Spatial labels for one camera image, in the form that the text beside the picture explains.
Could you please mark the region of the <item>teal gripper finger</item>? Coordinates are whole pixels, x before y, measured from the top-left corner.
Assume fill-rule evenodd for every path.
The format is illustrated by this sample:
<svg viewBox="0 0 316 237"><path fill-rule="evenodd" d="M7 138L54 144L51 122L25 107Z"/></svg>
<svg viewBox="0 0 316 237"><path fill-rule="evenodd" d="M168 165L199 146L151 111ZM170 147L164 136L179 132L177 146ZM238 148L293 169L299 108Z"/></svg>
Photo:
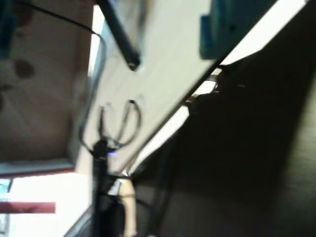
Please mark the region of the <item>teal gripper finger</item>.
<svg viewBox="0 0 316 237"><path fill-rule="evenodd" d="M17 17L13 10L13 0L0 1L0 59L8 58L11 50Z"/></svg>
<svg viewBox="0 0 316 237"><path fill-rule="evenodd" d="M229 53L274 4L274 0L212 0L209 13L200 18L200 57L214 60Z"/></svg>

